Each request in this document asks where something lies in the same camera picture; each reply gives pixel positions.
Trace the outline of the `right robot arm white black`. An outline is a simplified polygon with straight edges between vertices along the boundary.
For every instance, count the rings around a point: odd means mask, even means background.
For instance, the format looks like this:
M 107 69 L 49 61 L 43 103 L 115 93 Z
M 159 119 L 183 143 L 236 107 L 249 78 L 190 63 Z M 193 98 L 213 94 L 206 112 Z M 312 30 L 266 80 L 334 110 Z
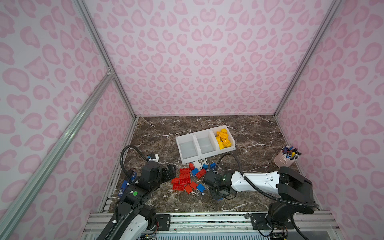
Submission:
M 245 173 L 240 160 L 234 154 L 229 155 L 236 161 L 238 171 L 227 171 L 223 175 L 218 171 L 208 172 L 203 182 L 214 200 L 229 200 L 240 192 L 250 191 L 272 200 L 264 216 L 250 215 L 254 230 L 268 230 L 269 237 L 275 230 L 286 234 L 289 226 L 298 229 L 293 219 L 296 213 L 311 215 L 319 207 L 314 200 L 313 183 L 298 172 L 281 167 L 271 173 Z

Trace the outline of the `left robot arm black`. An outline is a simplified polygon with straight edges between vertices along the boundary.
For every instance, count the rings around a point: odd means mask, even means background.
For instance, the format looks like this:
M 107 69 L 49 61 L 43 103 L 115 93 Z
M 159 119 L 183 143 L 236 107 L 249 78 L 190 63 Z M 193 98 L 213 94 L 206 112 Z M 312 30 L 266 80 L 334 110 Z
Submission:
M 124 164 L 125 153 L 135 150 L 146 164 L 141 175 L 133 179 L 133 170 L 127 170 Z M 98 240 L 153 240 L 160 227 L 157 210 L 149 205 L 154 191 L 161 184 L 176 178 L 177 167 L 169 164 L 162 167 L 157 154 L 144 156 L 135 146 L 125 146 L 120 155 L 120 167 L 128 180 L 119 201 L 114 205 L 113 216 L 97 237 Z

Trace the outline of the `white three-compartment plastic bin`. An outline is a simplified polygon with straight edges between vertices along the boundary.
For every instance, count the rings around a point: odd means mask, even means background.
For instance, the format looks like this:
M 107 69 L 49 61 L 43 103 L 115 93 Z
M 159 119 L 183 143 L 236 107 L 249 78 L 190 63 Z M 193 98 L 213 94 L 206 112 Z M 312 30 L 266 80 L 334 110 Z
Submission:
M 232 143 L 231 148 L 223 150 L 219 149 L 219 145 L 216 140 L 216 132 L 221 129 L 227 129 L 229 139 Z M 235 140 L 226 125 L 176 137 L 176 142 L 183 164 L 228 153 L 236 149 Z

